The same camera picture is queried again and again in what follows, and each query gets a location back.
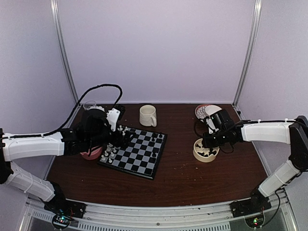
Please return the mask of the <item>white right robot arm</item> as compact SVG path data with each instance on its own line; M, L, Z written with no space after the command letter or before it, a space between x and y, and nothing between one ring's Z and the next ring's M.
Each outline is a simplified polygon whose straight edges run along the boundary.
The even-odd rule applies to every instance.
M202 145L205 148L220 147L226 143L233 146L240 142L284 145L290 148L287 160L251 192L246 205L250 212L257 212L269 196L308 170L308 119L304 115L295 119L244 120L238 123L229 118L216 119L214 116L211 116L211 120L216 131L203 135Z

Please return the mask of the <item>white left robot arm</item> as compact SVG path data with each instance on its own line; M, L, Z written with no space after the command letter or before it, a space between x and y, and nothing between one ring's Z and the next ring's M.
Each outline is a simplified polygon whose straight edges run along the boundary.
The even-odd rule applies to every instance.
M70 156L84 154L91 157L102 151L103 146L127 147L129 133L121 131L118 120L125 108L113 107L108 112L101 106L86 110L74 128L60 127L56 131L40 134L0 134L0 182L10 184L25 193L40 198L59 214L69 210L61 187L45 181L16 165L13 161L34 156Z

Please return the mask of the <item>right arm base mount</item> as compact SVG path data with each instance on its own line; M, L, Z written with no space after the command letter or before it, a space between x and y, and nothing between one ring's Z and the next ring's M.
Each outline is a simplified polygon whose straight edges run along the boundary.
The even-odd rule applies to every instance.
M265 201L261 204L255 204L252 199L235 200L230 203L230 209L234 218L243 217L249 228L257 229L265 223L264 212L271 209L271 203Z

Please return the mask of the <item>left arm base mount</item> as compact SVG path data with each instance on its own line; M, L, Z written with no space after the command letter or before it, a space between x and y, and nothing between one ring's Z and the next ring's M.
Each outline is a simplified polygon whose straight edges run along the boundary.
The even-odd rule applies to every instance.
M51 224L58 230L68 228L77 218L83 218L86 210L86 204L81 202L66 200L62 204L53 204L44 202L44 209L51 211L54 215Z

